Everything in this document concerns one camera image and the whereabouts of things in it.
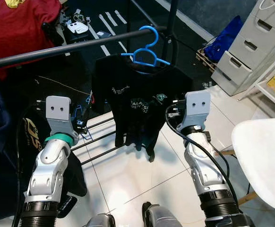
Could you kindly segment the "blue plastic hanger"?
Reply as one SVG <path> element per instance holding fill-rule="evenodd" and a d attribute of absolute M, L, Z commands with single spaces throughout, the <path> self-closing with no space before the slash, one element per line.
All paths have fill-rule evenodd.
<path fill-rule="evenodd" d="M 143 66 L 157 67 L 157 65 L 159 63 L 163 63 L 165 65 L 170 65 L 169 62 L 167 62 L 167 61 L 165 61 L 161 58 L 158 58 L 158 56 L 155 54 L 155 52 L 153 52 L 153 50 L 150 49 L 150 47 L 153 47 L 159 41 L 158 31 L 152 26 L 142 26 L 142 27 L 140 27 L 139 30 L 150 30 L 150 32 L 152 32 L 155 35 L 154 41 L 150 44 L 146 44 L 143 48 L 138 48 L 134 52 L 123 52 L 120 55 L 131 57 L 131 60 L 132 60 L 133 63 L 137 63 L 137 64 L 143 65 Z M 140 52 L 146 52 L 146 53 L 150 54 L 154 58 L 154 61 L 152 63 L 148 63 L 148 62 L 144 62 L 144 61 L 140 60 L 137 57 L 137 55 Z"/>

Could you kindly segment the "red cloth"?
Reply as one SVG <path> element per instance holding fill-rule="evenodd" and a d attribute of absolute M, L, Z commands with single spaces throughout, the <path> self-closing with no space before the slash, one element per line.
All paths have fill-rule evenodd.
<path fill-rule="evenodd" d="M 0 0 L 0 58 L 54 47 L 42 29 L 58 19 L 59 0 L 24 0 L 10 8 Z"/>

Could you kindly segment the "silver robot right leg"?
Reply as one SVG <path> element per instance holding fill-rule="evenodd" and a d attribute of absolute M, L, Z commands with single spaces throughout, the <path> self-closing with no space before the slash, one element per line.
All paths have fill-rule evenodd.
<path fill-rule="evenodd" d="M 144 227 L 183 227 L 169 209 L 148 201 L 142 204 Z"/>

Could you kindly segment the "white chair wooden legs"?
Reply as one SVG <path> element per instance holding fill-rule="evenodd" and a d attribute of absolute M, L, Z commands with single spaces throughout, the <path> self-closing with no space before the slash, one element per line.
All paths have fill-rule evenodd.
<path fill-rule="evenodd" d="M 231 133 L 232 149 L 241 170 L 258 196 L 275 209 L 275 118 L 247 120 Z"/>

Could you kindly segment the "blue cloth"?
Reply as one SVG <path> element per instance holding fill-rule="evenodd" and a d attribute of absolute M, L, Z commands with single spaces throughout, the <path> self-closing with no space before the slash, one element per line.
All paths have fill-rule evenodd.
<path fill-rule="evenodd" d="M 241 16 L 233 17 L 229 24 L 227 24 L 226 28 L 224 28 L 224 30 L 213 39 L 211 44 L 208 44 L 204 48 L 205 56 L 211 62 L 218 63 L 224 52 L 230 49 L 230 46 L 239 34 L 242 26 L 243 21 Z"/>

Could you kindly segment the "white electronic device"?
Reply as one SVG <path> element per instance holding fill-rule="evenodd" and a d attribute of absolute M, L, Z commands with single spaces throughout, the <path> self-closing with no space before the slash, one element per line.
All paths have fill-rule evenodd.
<path fill-rule="evenodd" d="M 81 34 L 88 31 L 88 26 L 84 24 L 83 22 L 77 21 L 77 22 L 68 22 L 67 28 L 69 32 L 75 33 L 75 34 Z"/>

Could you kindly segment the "black T-shirt teal logo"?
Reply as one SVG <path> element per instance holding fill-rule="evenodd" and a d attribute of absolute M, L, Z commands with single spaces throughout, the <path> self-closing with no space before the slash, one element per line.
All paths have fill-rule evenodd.
<path fill-rule="evenodd" d="M 103 114 L 109 104 L 116 124 L 114 144 L 142 148 L 149 162 L 165 125 L 166 108 L 194 89 L 194 80 L 174 65 L 144 66 L 120 54 L 95 60 L 92 110 Z"/>

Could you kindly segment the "wooden pallet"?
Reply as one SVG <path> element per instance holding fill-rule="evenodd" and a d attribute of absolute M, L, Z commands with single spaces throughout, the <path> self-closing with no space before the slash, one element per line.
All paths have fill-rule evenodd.
<path fill-rule="evenodd" d="M 204 66 L 208 67 L 209 71 L 213 73 L 216 68 L 216 63 L 212 62 L 204 53 L 204 48 L 200 48 L 196 52 L 196 59 L 199 60 Z"/>

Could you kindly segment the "navy shirt gold print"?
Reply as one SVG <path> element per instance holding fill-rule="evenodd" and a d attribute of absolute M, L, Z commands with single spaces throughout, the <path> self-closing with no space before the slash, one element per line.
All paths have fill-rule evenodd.
<path fill-rule="evenodd" d="M 12 227 L 19 227 L 18 214 L 25 203 L 36 158 L 50 132 L 45 115 L 39 115 L 32 104 L 0 80 L 0 220 L 13 217 Z M 86 193 L 81 163 L 71 151 L 56 219 L 64 218 L 77 197 Z"/>

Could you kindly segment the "silver robot left leg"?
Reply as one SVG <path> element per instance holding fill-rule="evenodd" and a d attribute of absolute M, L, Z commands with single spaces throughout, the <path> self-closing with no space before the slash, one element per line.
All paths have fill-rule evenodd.
<path fill-rule="evenodd" d="M 99 213 L 92 216 L 83 227 L 116 227 L 116 223 L 111 214 Z"/>

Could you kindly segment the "black metal clothes rack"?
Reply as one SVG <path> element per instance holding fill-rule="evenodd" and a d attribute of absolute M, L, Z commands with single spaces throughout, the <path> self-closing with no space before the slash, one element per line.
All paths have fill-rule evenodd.
<path fill-rule="evenodd" d="M 167 26 L 157 26 L 157 24 L 151 19 L 150 15 L 144 11 L 144 9 L 137 3 L 135 0 L 128 0 L 135 8 L 140 10 L 140 13 L 146 17 L 147 21 L 151 23 L 150 26 L 154 27 L 159 33 L 159 40 L 164 39 L 162 56 L 158 56 L 171 65 L 174 65 L 177 60 L 177 43 L 174 41 L 174 24 L 177 17 L 177 4 L 179 4 L 179 0 L 172 0 L 171 8 L 169 13 L 169 18 L 167 21 Z M 26 63 L 33 60 L 40 60 L 44 58 L 50 58 L 53 56 L 58 56 L 60 54 L 77 52 L 84 48 L 92 47 L 92 46 L 100 46 L 106 43 L 120 42 L 122 40 L 130 40 L 139 36 L 147 35 L 150 30 L 136 30 L 133 32 L 126 32 L 120 35 L 114 35 L 110 37 L 98 38 L 94 40 L 88 40 L 81 43 L 74 43 L 63 45 L 60 47 L 46 48 L 42 50 L 37 50 L 33 52 L 24 52 L 23 54 L 9 56 L 7 58 L 0 58 L 0 68 L 8 65 L 12 65 L 15 63 Z"/>

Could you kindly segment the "grey drawer cabinet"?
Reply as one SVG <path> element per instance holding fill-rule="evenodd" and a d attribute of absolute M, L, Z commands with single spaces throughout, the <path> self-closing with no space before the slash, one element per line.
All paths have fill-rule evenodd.
<path fill-rule="evenodd" d="M 246 91 L 275 61 L 275 0 L 259 0 L 216 64 L 212 79 L 229 96 Z"/>

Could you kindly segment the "silver robot leg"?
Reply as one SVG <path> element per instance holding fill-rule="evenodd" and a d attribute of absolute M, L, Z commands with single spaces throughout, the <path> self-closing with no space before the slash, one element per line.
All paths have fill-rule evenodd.
<path fill-rule="evenodd" d="M 144 227 L 183 227 L 169 209 L 148 201 L 142 204 Z"/>
<path fill-rule="evenodd" d="M 92 216 L 83 227 L 116 227 L 116 223 L 111 214 L 99 213 Z"/>

